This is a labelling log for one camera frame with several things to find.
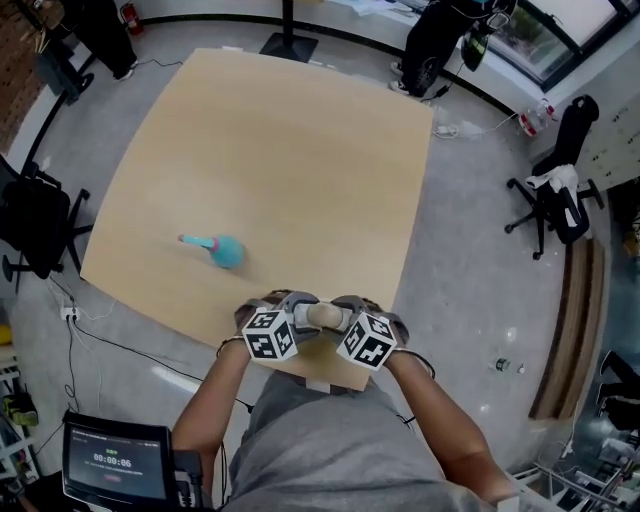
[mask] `chair base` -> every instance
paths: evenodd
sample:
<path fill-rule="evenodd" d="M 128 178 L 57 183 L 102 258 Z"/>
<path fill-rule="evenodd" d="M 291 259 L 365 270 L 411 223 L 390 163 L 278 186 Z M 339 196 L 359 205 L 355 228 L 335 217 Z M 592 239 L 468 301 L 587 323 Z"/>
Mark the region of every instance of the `chair base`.
<path fill-rule="evenodd" d="M 78 197 L 76 198 L 75 203 L 73 204 L 73 208 L 71 209 L 71 214 L 67 219 L 67 229 L 66 229 L 64 244 L 67 250 L 69 251 L 69 255 L 71 256 L 71 261 L 73 261 L 73 266 L 76 268 L 76 271 L 78 272 L 78 274 L 80 274 L 80 271 L 82 270 L 82 264 L 80 263 L 80 258 L 78 257 L 78 251 L 76 250 L 74 240 L 79 235 L 83 235 L 85 233 L 91 232 L 91 230 L 93 229 L 93 224 L 90 224 L 88 226 L 75 227 L 75 223 L 76 223 L 76 218 L 78 216 L 78 212 L 80 211 L 80 205 L 82 204 L 82 201 L 86 201 L 87 199 L 89 199 L 89 197 L 91 197 L 91 194 L 89 193 L 88 190 L 85 190 L 85 189 L 80 190 L 80 193 L 78 194 Z M 64 266 L 61 263 L 56 263 L 51 267 L 52 272 L 62 272 L 63 270 L 64 270 Z M 7 258 L 7 256 L 3 256 L 2 258 L 2 273 L 4 274 L 4 277 L 9 282 L 13 281 L 13 275 L 15 273 L 19 274 L 20 272 L 32 272 L 32 271 L 33 269 L 31 268 L 30 265 L 21 265 L 21 264 L 11 263 L 9 261 L 9 258 Z"/>
<path fill-rule="evenodd" d="M 546 213 L 542 210 L 536 198 L 534 198 L 529 193 L 529 191 L 525 189 L 524 186 L 522 186 L 522 184 L 518 180 L 516 180 L 515 178 L 511 178 L 509 181 L 507 181 L 507 187 L 508 188 L 516 187 L 518 189 L 518 191 L 522 194 L 522 196 L 531 205 L 531 212 L 511 224 L 507 224 L 504 227 L 504 232 L 509 234 L 518 226 L 521 226 L 522 224 L 525 224 L 530 220 L 536 219 L 536 222 L 538 224 L 538 248 L 539 249 L 535 251 L 532 256 L 533 256 L 533 259 L 537 261 L 540 258 L 542 258 L 542 255 L 544 254 L 544 223 L 545 221 L 550 222 L 550 219 L 547 217 Z M 548 229 L 549 231 L 553 231 L 554 228 L 551 223 L 549 224 Z"/>

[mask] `plastic bottle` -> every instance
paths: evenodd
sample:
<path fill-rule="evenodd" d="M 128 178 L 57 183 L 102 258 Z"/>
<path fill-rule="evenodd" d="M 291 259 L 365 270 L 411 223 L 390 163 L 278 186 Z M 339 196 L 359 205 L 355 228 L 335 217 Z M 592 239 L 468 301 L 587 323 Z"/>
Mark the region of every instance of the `plastic bottle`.
<path fill-rule="evenodd" d="M 555 109 L 546 99 L 543 99 L 535 108 L 528 108 L 520 114 L 518 121 L 524 133 L 529 137 L 534 137 L 549 126 L 550 122 L 558 121 L 554 113 Z"/>

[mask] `blue toy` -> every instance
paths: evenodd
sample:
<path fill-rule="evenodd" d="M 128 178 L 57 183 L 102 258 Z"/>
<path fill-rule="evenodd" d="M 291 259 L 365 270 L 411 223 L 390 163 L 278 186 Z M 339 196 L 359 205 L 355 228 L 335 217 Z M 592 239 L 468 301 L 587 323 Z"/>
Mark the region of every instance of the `blue toy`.
<path fill-rule="evenodd" d="M 234 268 L 244 261 L 244 247 L 229 235 L 213 237 L 180 235 L 178 240 L 185 244 L 204 247 L 209 251 L 214 263 L 222 268 Z"/>

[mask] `wooden table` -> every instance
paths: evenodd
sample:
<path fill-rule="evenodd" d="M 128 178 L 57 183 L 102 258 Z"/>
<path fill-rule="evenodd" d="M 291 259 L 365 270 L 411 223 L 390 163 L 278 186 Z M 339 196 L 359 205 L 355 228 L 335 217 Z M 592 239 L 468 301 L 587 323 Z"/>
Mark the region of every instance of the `wooden table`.
<path fill-rule="evenodd" d="M 217 346 L 246 299 L 288 288 L 390 308 L 425 170 L 432 111 L 335 71 L 198 49 L 136 133 L 82 276 Z M 232 234 L 247 261 L 215 267 L 181 233 Z M 312 340 L 270 365 L 363 389 L 368 372 Z"/>

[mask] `cable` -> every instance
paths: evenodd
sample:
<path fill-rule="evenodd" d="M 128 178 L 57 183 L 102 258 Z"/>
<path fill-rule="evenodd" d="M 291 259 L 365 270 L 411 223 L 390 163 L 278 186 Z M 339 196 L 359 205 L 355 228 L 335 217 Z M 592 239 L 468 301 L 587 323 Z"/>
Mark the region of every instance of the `cable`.
<path fill-rule="evenodd" d="M 149 59 L 149 60 L 145 60 L 144 62 L 138 62 L 138 64 L 136 65 L 136 67 L 140 67 L 140 66 L 144 66 L 145 64 L 149 64 L 150 62 L 155 62 L 158 66 L 162 67 L 162 68 L 166 68 L 169 66 L 175 66 L 176 64 L 180 64 L 181 66 L 184 64 L 184 62 L 182 62 L 181 60 L 177 60 L 175 62 L 169 62 L 168 64 L 162 64 L 161 62 L 158 62 L 156 59 Z"/>
<path fill-rule="evenodd" d="M 101 318 L 107 318 L 111 313 L 113 313 L 113 307 L 116 305 L 116 299 L 113 299 L 113 302 L 111 303 L 111 307 L 109 308 L 109 312 L 106 315 L 98 315 L 95 317 L 91 317 L 89 316 L 89 313 L 87 313 L 84 309 L 82 309 L 81 307 L 78 307 L 78 311 L 82 311 L 84 313 L 84 316 L 87 317 L 87 320 L 100 320 Z"/>
<path fill-rule="evenodd" d="M 62 276 L 62 279 L 64 279 L 64 283 L 69 286 L 69 284 L 67 283 L 67 279 L 64 277 L 64 274 L 60 274 Z M 66 288 L 64 288 L 64 286 L 62 286 L 60 283 L 58 283 L 58 281 L 56 281 L 53 277 L 49 276 L 49 279 L 51 280 L 51 282 L 53 284 L 55 284 L 58 288 L 60 288 L 66 295 L 67 297 L 69 297 L 71 299 L 71 302 L 75 302 L 76 299 L 74 298 L 73 294 L 68 291 Z"/>
<path fill-rule="evenodd" d="M 90 348 L 85 344 L 85 342 L 84 342 L 84 341 L 82 341 L 82 338 L 81 338 L 81 337 L 80 337 L 80 335 L 78 334 L 78 331 L 76 331 L 75 326 L 70 326 L 70 327 L 71 327 L 71 330 L 73 331 L 73 334 L 75 334 L 75 335 L 76 335 L 76 338 L 78 338 L 78 341 L 80 342 L 80 344 L 81 344 L 84 348 L 86 348 L 86 349 L 89 351 L 89 353 L 93 356 L 93 360 L 95 361 L 96 366 L 98 367 L 98 373 L 99 373 L 99 375 L 100 375 L 100 379 L 99 379 L 99 383 L 98 383 L 98 412 L 100 413 L 100 417 L 101 417 L 102 419 L 104 419 L 104 416 L 103 416 L 103 414 L 102 414 L 102 403 L 101 403 L 101 402 L 102 402 L 102 398 L 101 398 L 101 395 L 102 395 L 102 368 L 100 367 L 100 360 L 98 359 L 98 356 L 96 355 L 96 353 L 95 353 L 93 350 L 91 350 L 91 349 L 90 349 Z"/>
<path fill-rule="evenodd" d="M 61 276 L 62 276 L 62 278 L 64 279 L 64 283 L 65 283 L 65 285 L 66 285 L 66 288 L 64 288 L 63 286 L 61 286 L 61 285 L 60 285 L 58 282 L 56 282 L 56 281 L 55 281 L 51 276 L 49 276 L 49 279 L 50 279 L 50 280 L 51 280 L 51 281 L 52 281 L 52 282 L 53 282 L 53 283 L 54 283 L 58 288 L 60 288 L 60 289 L 61 289 L 61 290 L 66 294 L 66 296 L 67 296 L 67 297 L 69 297 L 69 299 L 71 300 L 72 307 L 74 307 L 74 308 L 75 308 L 75 307 L 76 307 L 76 304 L 78 304 L 78 302 L 76 301 L 75 296 L 73 295 L 73 292 L 70 292 L 70 291 L 69 291 L 69 290 L 71 290 L 71 287 L 69 286 L 69 283 L 67 283 L 67 279 L 64 277 L 64 274 L 60 274 L 60 275 L 61 275 Z M 53 290 L 53 289 L 51 288 L 51 285 L 50 285 L 50 283 L 49 283 L 48 281 L 47 281 L 47 286 L 49 287 L 49 290 L 50 290 L 52 293 L 54 293 L 54 294 L 56 294 L 56 295 L 58 295 L 58 296 L 60 296 L 60 297 L 63 297 L 63 299 L 62 299 L 62 303 L 60 304 L 60 309 L 62 309 L 62 308 L 64 307 L 64 295 L 62 295 L 61 293 L 58 293 L 58 292 L 56 292 L 55 290 Z M 79 305 L 79 304 L 78 304 L 78 306 L 77 306 L 77 308 L 76 308 L 76 309 L 77 309 L 78 311 L 81 311 L 82 313 L 84 313 L 84 315 L 87 317 L 87 319 L 88 319 L 88 320 L 93 321 L 93 320 L 99 320 L 100 318 L 107 318 L 111 313 L 113 313 L 113 308 L 114 308 L 114 306 L 115 306 L 115 305 L 116 305 L 116 299 L 113 299 L 113 302 L 111 303 L 111 306 L 109 307 L 109 311 L 108 311 L 108 313 L 107 313 L 106 315 L 98 315 L 98 316 L 95 316 L 95 317 L 92 317 L 91 315 L 89 315 L 89 313 L 87 313 L 87 312 L 86 312 L 86 310 L 82 309 L 82 308 L 80 307 L 80 305 Z"/>
<path fill-rule="evenodd" d="M 58 428 L 55 429 L 51 435 L 49 437 L 47 437 L 47 440 L 42 444 L 42 446 L 40 448 L 38 448 L 36 450 L 36 452 L 33 454 L 33 457 L 31 457 L 31 459 L 29 460 L 29 462 L 27 462 L 27 464 L 31 464 L 33 462 L 33 459 L 35 459 L 38 454 L 44 450 L 44 447 L 47 446 L 47 444 L 49 443 L 49 441 L 51 441 L 51 439 L 53 438 L 53 436 L 55 436 L 58 433 L 58 430 L 60 430 L 64 425 L 64 420 L 60 422 L 60 425 L 58 425 Z"/>
<path fill-rule="evenodd" d="M 500 121 L 497 125 L 495 125 L 493 128 L 486 128 L 484 130 L 479 131 L 478 133 L 474 133 L 471 135 L 461 135 L 460 134 L 460 130 L 458 128 L 457 124 L 450 124 L 450 125 L 441 125 L 438 126 L 438 128 L 436 129 L 435 132 L 431 132 L 432 135 L 438 137 L 439 139 L 455 139 L 455 138 L 467 138 L 467 139 L 471 139 L 474 137 L 480 137 L 482 135 L 484 135 L 485 133 L 491 133 L 491 132 L 495 132 L 498 128 L 500 128 L 503 124 L 505 124 L 507 121 L 510 121 L 511 119 L 513 119 L 514 117 L 516 117 L 518 115 L 517 112 L 514 112 L 513 114 L 511 114 L 509 117 L 503 119 L 502 121 Z M 451 135 L 446 135 L 444 133 L 438 133 L 438 129 L 442 128 L 442 127 L 447 127 L 448 128 L 448 132 L 451 133 Z"/>
<path fill-rule="evenodd" d="M 253 412 L 253 408 L 255 407 L 255 405 L 249 405 L 248 403 L 243 402 L 242 400 L 238 400 L 237 398 L 236 398 L 236 402 L 239 402 L 242 405 L 244 405 L 247 408 L 247 412 L 249 414 L 251 414 Z"/>
<path fill-rule="evenodd" d="M 145 354 L 144 352 L 140 352 L 139 350 L 136 350 L 134 348 L 129 348 L 129 347 L 125 347 L 124 345 L 120 345 L 119 343 L 115 343 L 113 341 L 109 341 L 107 339 L 101 338 L 100 336 L 96 336 L 94 334 L 91 334 L 90 332 L 85 331 L 84 329 L 82 329 L 75 320 L 73 320 L 73 325 L 76 329 L 78 329 L 81 333 L 86 334 L 87 336 L 91 336 L 92 338 L 95 338 L 98 341 L 103 341 L 104 343 L 108 343 L 109 345 L 113 345 L 115 347 L 119 347 L 123 350 L 128 350 L 129 352 L 133 352 L 134 354 L 138 354 L 139 356 L 142 357 L 146 357 L 147 359 L 150 359 L 151 361 L 158 363 L 162 366 L 164 366 L 165 368 L 168 368 L 169 370 L 171 370 L 172 372 L 175 373 L 179 373 L 180 375 L 184 375 L 185 377 L 189 377 L 190 379 L 193 380 L 197 380 L 198 382 L 202 382 L 203 379 L 196 377 L 195 375 L 191 375 L 189 373 L 185 373 L 185 372 L 181 372 L 180 370 L 176 370 L 175 368 L 173 368 L 172 366 L 169 366 L 168 364 L 163 363 L 162 361 L 158 361 L 156 358 L 151 357 L 148 354 Z M 249 405 L 246 402 L 243 402 L 242 400 L 236 398 L 235 399 L 236 402 L 241 403 L 242 405 L 244 405 L 247 408 L 247 412 L 249 414 L 251 414 L 251 412 L 253 411 L 253 408 L 255 407 L 254 405 Z"/>
<path fill-rule="evenodd" d="M 71 373 L 71 386 L 69 384 L 64 385 L 64 392 L 67 394 L 69 398 L 75 401 L 75 405 L 72 405 L 69 402 L 69 410 L 71 412 L 79 413 L 80 412 L 80 402 L 78 402 L 78 397 L 76 397 L 76 377 L 73 374 L 73 365 L 71 364 L 71 351 L 73 350 L 73 333 L 71 332 L 71 324 L 69 323 L 69 318 L 67 317 L 67 329 L 69 330 L 69 372 Z"/>
<path fill-rule="evenodd" d="M 447 94 L 449 92 L 449 89 L 451 89 L 451 87 L 453 87 L 453 83 L 455 82 L 455 79 L 458 78 L 458 75 L 460 74 L 460 71 L 462 71 L 462 66 L 464 66 L 464 61 L 462 61 L 462 63 L 460 64 L 460 67 L 458 68 L 458 71 L 456 71 L 456 74 L 453 75 L 453 78 L 451 79 L 451 82 L 449 82 L 444 87 L 440 87 L 440 89 L 438 89 L 438 91 L 433 96 L 431 96 L 430 98 L 422 98 L 420 100 L 420 103 L 424 103 L 425 101 L 435 100 L 435 99 L 441 98 L 442 96 Z"/>
<path fill-rule="evenodd" d="M 220 475 L 220 487 L 222 496 L 220 497 L 220 507 L 224 507 L 224 499 L 227 494 L 227 450 L 224 447 L 224 441 L 220 443 L 220 465 L 222 474 Z"/>

